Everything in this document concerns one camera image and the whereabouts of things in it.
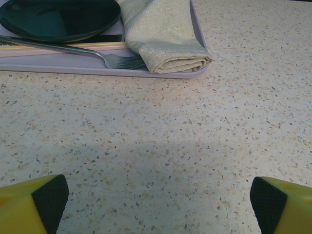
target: fork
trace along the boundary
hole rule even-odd
[[[38,42],[29,39],[0,36],[1,42],[12,43],[23,46],[30,46],[41,49],[55,50],[63,53],[72,53],[85,56],[96,56],[104,60],[105,65],[109,69],[136,69],[145,66],[140,55],[135,54],[131,57],[123,57],[118,55],[105,55],[99,51],[78,48],[69,45]]]

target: dark green plate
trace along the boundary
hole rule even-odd
[[[28,39],[70,42],[100,34],[120,19],[114,0],[9,0],[0,8],[0,24]]]

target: tray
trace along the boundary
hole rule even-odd
[[[199,20],[197,18],[193,0],[190,1],[191,17],[196,39],[206,48],[206,43],[202,35]],[[1,32],[7,36],[13,36],[10,32],[1,28]],[[105,34],[123,34],[123,24],[119,21]],[[105,54],[116,54],[121,56],[131,56],[129,49],[105,50]],[[0,58],[0,70],[4,71],[23,71],[23,72],[46,72],[46,73],[68,73],[84,75],[107,75],[125,77],[147,77],[147,78],[194,78],[206,71],[207,67],[196,72],[176,72],[168,74],[150,73],[148,70],[122,70],[108,69],[103,61],[98,58],[77,56],[72,54],[49,54],[32,55],[19,57]]]

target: cloth napkin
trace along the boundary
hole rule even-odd
[[[153,73],[192,72],[211,62],[194,35],[190,0],[116,0],[125,41]]]

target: terrazzo table surface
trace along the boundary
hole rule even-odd
[[[312,4],[195,7],[196,79],[0,73],[0,185],[64,174],[58,234],[259,234],[255,176],[312,186]]]

